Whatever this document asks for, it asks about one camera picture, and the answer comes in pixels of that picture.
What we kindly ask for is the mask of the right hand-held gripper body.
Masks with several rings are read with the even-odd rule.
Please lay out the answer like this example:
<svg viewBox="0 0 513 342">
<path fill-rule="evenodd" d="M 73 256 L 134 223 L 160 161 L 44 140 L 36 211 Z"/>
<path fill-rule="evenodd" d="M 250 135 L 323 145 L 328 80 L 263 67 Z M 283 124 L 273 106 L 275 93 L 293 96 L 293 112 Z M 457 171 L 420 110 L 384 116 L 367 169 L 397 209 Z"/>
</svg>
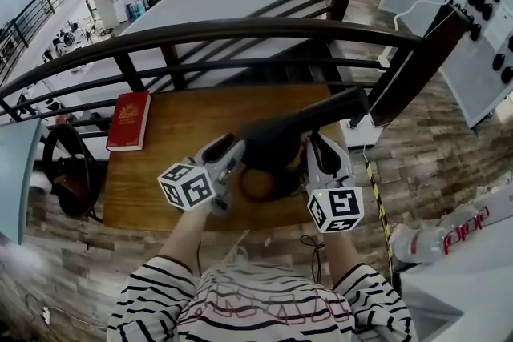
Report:
<svg viewBox="0 0 513 342">
<path fill-rule="evenodd" d="M 305 140 L 307 209 L 320 233 L 350 231 L 364 216 L 362 189 L 356 185 L 349 155 L 320 134 L 322 145 Z"/>
</svg>

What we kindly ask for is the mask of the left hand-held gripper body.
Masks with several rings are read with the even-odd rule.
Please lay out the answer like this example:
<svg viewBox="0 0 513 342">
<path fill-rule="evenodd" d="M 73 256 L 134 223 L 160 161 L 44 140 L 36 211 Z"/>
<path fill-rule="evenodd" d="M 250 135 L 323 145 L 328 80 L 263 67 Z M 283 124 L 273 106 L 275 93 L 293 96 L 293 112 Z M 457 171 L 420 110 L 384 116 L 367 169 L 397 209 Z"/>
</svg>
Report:
<svg viewBox="0 0 513 342">
<path fill-rule="evenodd" d="M 242 159 L 229 154 L 237 141 L 233 134 L 222 135 L 164 171 L 157 181 L 168 203 L 182 212 L 207 204 L 213 215 L 226 215 L 232 198 L 228 179 Z"/>
</svg>

